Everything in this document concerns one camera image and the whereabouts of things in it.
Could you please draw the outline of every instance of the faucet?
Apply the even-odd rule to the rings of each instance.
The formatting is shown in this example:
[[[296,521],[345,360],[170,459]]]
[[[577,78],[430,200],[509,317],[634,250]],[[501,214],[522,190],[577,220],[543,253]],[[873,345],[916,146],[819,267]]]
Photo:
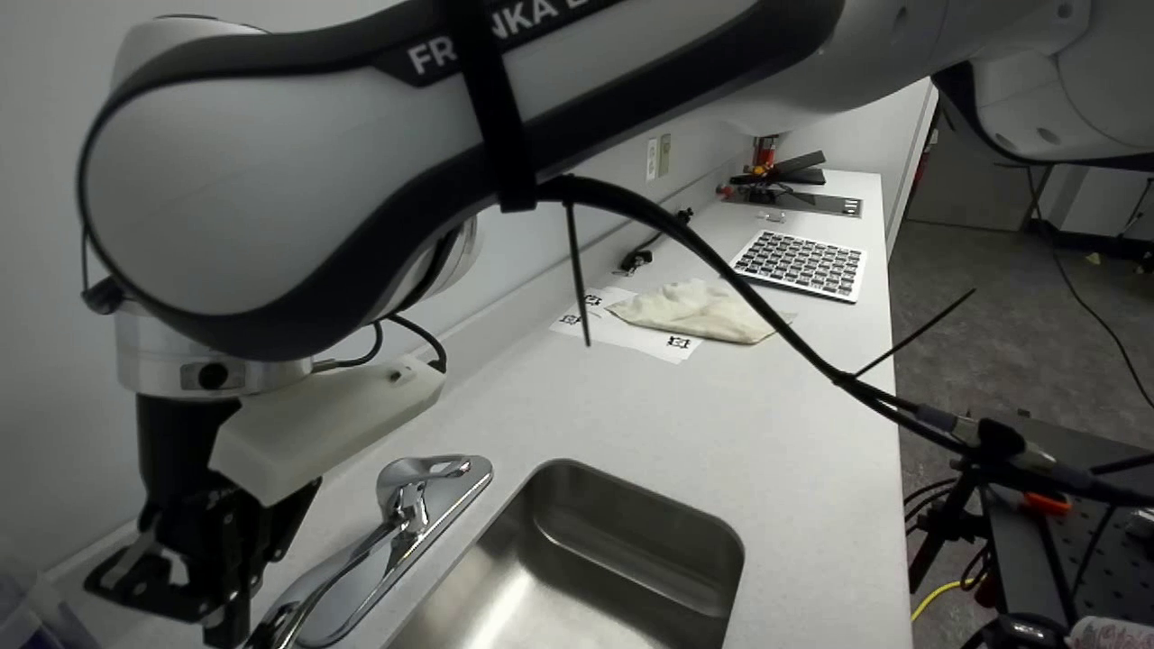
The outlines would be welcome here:
[[[382,526],[303,574],[247,649],[341,640],[494,479],[486,459],[403,459],[378,471]]]

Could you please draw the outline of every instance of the sink basin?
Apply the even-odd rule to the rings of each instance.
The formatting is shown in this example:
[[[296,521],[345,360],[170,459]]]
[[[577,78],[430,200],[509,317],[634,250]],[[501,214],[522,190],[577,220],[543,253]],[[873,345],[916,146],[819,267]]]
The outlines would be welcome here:
[[[403,619],[396,649],[720,646],[743,574],[714,517],[543,464]]]

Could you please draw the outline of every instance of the black wire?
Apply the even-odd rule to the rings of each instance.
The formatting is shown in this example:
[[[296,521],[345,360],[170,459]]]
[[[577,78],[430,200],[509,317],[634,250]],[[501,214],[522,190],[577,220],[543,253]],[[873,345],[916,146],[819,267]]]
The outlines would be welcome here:
[[[567,233],[570,233],[570,267],[573,267],[581,339],[584,339],[584,345],[590,345],[590,333],[589,333],[589,293],[584,293],[584,271],[581,271],[581,240],[577,240],[577,209],[573,209],[573,200],[567,200]]]
[[[418,339],[427,339],[434,345],[434,354],[438,354],[434,366],[448,372],[448,349],[441,345],[441,339],[430,328],[421,328],[421,325],[415,325],[415,321],[408,321],[402,313],[391,313],[387,321],[393,321],[393,325],[415,333]]]
[[[1111,471],[1132,471],[1132,470],[1148,470],[1148,464],[1154,464],[1154,455],[1137,455],[1137,459],[1125,459],[1125,461],[1096,464],[1089,471],[1092,477],[1111,477]]]
[[[87,277],[87,226],[81,226],[81,293],[91,288],[91,277]]]
[[[973,288],[964,293],[958,298],[951,298],[946,311],[937,311],[927,325],[912,328],[899,345],[891,345],[887,354],[879,354],[875,360],[869,360],[867,366],[854,372],[854,378],[869,376],[875,365],[891,360],[894,354],[900,354],[905,345],[912,345],[916,339],[922,339],[927,333],[933,333],[946,317],[951,317],[964,304],[973,298]]]
[[[916,517],[931,517],[933,505],[946,505],[946,500],[949,500],[949,494],[933,494],[933,499],[918,500],[918,505],[912,505],[912,507],[905,512],[905,526],[916,521]]]
[[[958,483],[958,479],[937,479],[937,483],[927,483],[927,486],[918,486],[918,490],[908,490],[908,494],[905,494],[905,505],[916,500],[916,499],[922,499],[922,494],[931,494],[931,490],[957,486],[957,483]]]
[[[1087,551],[1083,551],[1083,562],[1077,562],[1077,574],[1075,574],[1071,599],[1077,599],[1077,586],[1083,586],[1083,579],[1087,579],[1089,560],[1092,560],[1096,543],[1104,542],[1104,533],[1106,533],[1106,526],[1111,526],[1113,512],[1119,512],[1119,505],[1106,505],[1104,518],[1096,521],[1096,529],[1092,529],[1092,536],[1089,536],[1089,543],[1087,543]]]
[[[374,354],[382,354],[382,345],[387,345],[387,333],[382,333],[378,321],[373,321],[368,328],[373,328],[373,345],[368,345],[364,358],[352,358],[352,360],[317,360],[317,372],[341,372],[341,366],[361,366],[361,365],[374,360]]]
[[[799,354],[837,389],[845,389],[848,395],[854,395],[869,412],[891,419],[894,425],[908,428],[912,437],[922,437],[951,455],[985,461],[985,459],[977,459],[973,443],[964,443],[951,437],[951,425],[946,425],[943,412],[908,404],[894,392],[884,392],[884,389],[834,366],[814,345],[807,345],[807,339],[797,328],[790,328],[790,321],[774,307],[768,307],[761,298],[761,293],[750,281],[743,281],[692,226],[677,224],[662,204],[656,204],[634,190],[624,190],[624,188],[612,188],[604,179],[589,179],[589,178],[557,178],[542,188],[539,198],[619,214],[619,215],[640,220],[652,232],[662,232],[668,239],[685,245],[700,264],[706,264],[717,277],[726,277],[726,283],[732,293],[741,293],[763,317],[763,325],[771,325],[784,335],[784,342],[793,345],[793,354]],[[1113,483],[1083,483],[1083,486],[1064,483],[1064,486],[1071,494],[1087,494],[1092,500],[1113,500],[1113,505],[1150,505],[1154,500],[1154,494],[1113,486]]]
[[[650,198],[640,198],[624,188],[604,182],[604,179],[589,179],[589,178],[557,178],[542,188],[542,200],[581,200],[581,204],[596,204],[607,214],[619,214],[631,215],[640,224],[650,224],[652,232],[662,232],[668,239],[682,240],[695,258],[702,258],[717,277],[726,277],[726,283],[732,283],[814,372],[824,372],[834,387],[840,387],[845,392],[852,392],[858,404],[867,404],[869,412],[905,425],[908,434],[957,450],[957,455],[971,455],[967,443],[951,441],[949,434],[918,423],[912,412],[912,404],[873,389],[869,381],[858,381],[854,376],[834,366],[819,349],[810,349],[793,328],[790,321],[771,311],[761,293],[743,281],[695,232],[690,232],[685,224],[671,220],[659,204],[652,204]]]
[[[1056,275],[1059,281],[1069,283],[1069,293],[1075,294],[1075,304],[1113,339],[1123,360],[1125,360],[1125,372],[1132,378],[1132,387],[1142,392],[1148,406],[1154,406],[1154,395],[1148,392],[1148,381],[1142,376],[1132,366],[1132,358],[1125,349],[1125,342],[1119,339],[1119,333],[1083,298],[1083,293],[1075,288],[1071,275],[1069,275],[1069,264],[1059,264],[1059,253],[1052,253],[1052,264],[1056,264]]]
[[[964,575],[958,575],[964,590],[973,590],[973,586],[988,575],[991,560],[994,560],[994,551],[985,543],[985,547],[967,562],[967,569],[964,569]]]

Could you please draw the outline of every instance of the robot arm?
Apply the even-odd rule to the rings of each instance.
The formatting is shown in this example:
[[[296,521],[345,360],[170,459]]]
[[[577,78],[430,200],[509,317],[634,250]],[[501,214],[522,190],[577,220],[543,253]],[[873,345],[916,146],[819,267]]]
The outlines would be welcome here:
[[[149,609],[207,619],[216,646],[247,626],[254,579],[317,486],[254,500],[207,470],[216,428],[237,395],[308,378],[314,354],[463,275],[468,215],[498,200],[494,132],[471,115],[486,90],[464,83],[441,8],[408,0],[296,35],[153,21],[87,132],[81,215],[128,293],[124,381],[141,392],[149,483],[149,547],[103,575],[165,579],[141,556],[185,556],[185,609]],[[534,179],[702,101],[771,110],[784,90],[879,96],[937,73],[1010,154],[1142,164],[1154,150],[1154,5],[1138,0],[476,8],[505,51]]]

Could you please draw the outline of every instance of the white countertop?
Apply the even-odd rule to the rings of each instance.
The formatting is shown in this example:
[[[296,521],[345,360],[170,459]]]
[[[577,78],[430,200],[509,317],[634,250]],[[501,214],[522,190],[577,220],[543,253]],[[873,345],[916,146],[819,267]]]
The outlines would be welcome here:
[[[830,174],[827,190],[862,193],[867,215],[784,215],[779,232],[858,240],[858,307],[763,293],[834,365],[858,366],[891,345],[891,293],[879,179]],[[711,204],[692,226],[726,257],[768,209]],[[690,253],[656,250],[624,288],[706,277]],[[875,387],[894,389],[891,365]],[[349,646],[382,638],[485,533],[519,483],[551,459],[577,459],[676,500],[720,517],[745,543],[730,649],[900,649],[908,646],[899,428],[837,392],[793,349],[700,345],[682,366],[634,349],[564,339],[534,325],[418,423],[325,479],[285,562],[266,569],[254,616],[317,560],[378,521],[374,471],[393,459],[485,455],[492,490],[361,622]],[[72,604],[109,646],[198,646],[198,626],[118,611],[72,586]]]

